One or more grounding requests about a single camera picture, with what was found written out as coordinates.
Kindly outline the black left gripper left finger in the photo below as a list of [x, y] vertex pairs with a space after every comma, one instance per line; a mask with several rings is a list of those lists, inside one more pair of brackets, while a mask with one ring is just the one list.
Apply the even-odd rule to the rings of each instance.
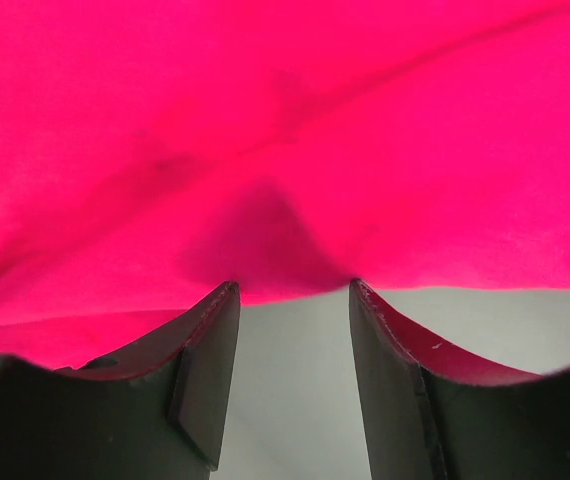
[[219, 466], [237, 284], [80, 369], [0, 356], [0, 479], [206, 479]]

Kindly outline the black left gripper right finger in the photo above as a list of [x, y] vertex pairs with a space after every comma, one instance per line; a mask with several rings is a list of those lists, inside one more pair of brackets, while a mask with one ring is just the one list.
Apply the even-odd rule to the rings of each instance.
[[359, 280], [349, 320], [373, 478], [570, 479], [570, 367], [480, 357]]

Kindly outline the pink t shirt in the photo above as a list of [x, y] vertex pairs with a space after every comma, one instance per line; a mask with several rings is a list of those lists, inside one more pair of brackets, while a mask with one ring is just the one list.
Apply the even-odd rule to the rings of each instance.
[[0, 353], [354, 278], [570, 289], [570, 1], [0, 1]]

